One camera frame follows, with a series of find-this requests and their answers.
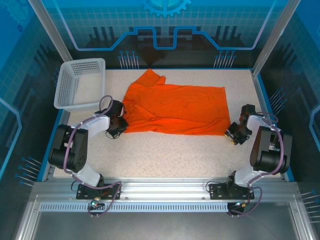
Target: white robotic arm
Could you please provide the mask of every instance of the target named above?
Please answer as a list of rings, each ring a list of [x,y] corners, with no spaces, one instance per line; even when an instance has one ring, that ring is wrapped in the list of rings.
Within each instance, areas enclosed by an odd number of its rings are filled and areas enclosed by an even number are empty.
[[[249,135],[256,133],[250,161],[246,167],[228,176],[226,183],[209,185],[212,200],[253,199],[251,186],[254,182],[265,175],[283,174],[289,168],[291,135],[281,133],[270,119],[256,113],[254,105],[247,104],[242,107],[239,121],[240,124],[232,123],[225,135],[231,137],[235,145],[242,145],[249,139]]]
[[[48,159],[50,164],[59,169],[64,169],[65,157],[67,157],[66,172],[92,187],[103,187],[104,181],[102,175],[87,163],[88,140],[104,131],[108,132],[113,138],[117,138],[128,126],[123,118],[125,112],[123,103],[113,100],[110,110],[101,114],[103,112],[103,110],[98,111],[93,117],[73,126],[59,125]],[[74,130],[75,134],[72,138],[68,156],[66,156],[70,137]]]

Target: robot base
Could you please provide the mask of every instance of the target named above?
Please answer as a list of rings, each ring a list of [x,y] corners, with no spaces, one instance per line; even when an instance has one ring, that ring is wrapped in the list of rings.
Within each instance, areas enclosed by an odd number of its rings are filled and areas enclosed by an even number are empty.
[[[226,183],[209,184],[211,200],[252,200],[255,194],[247,187],[235,184],[235,172],[227,178]]]
[[[96,197],[100,197],[101,200],[112,200],[116,194],[119,185],[115,185],[113,187],[109,187],[102,190],[92,189],[90,187],[79,184],[78,190],[76,192],[76,199],[78,200],[92,200]],[[116,196],[115,200],[120,199],[120,192]]]

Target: white work surface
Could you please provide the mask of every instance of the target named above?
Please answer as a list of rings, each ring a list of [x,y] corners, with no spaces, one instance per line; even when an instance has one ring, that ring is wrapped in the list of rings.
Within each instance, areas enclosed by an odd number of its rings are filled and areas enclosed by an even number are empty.
[[[107,70],[105,94],[122,101],[129,85],[146,70]],[[230,122],[239,123],[241,107],[261,110],[249,70],[156,69],[167,84],[225,87]],[[73,112],[69,125],[91,117],[92,111]],[[87,161],[104,177],[227,177],[249,164],[256,135],[243,145],[233,145],[225,136],[170,135],[157,132],[123,133],[109,139],[104,132],[88,143]],[[68,176],[55,169],[53,176]]]

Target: orange cloth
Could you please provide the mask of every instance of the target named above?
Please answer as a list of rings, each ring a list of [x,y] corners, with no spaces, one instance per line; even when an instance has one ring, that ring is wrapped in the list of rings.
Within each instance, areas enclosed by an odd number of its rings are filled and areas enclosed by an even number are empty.
[[[123,99],[126,133],[160,132],[223,135],[230,126],[224,87],[165,84],[166,77],[148,69]]]

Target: laundry basket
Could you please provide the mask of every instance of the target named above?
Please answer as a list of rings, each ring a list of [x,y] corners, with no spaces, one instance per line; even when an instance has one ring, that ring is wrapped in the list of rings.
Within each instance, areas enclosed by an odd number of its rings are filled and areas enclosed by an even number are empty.
[[[106,61],[88,58],[61,65],[53,105],[68,112],[97,110],[105,95]]]

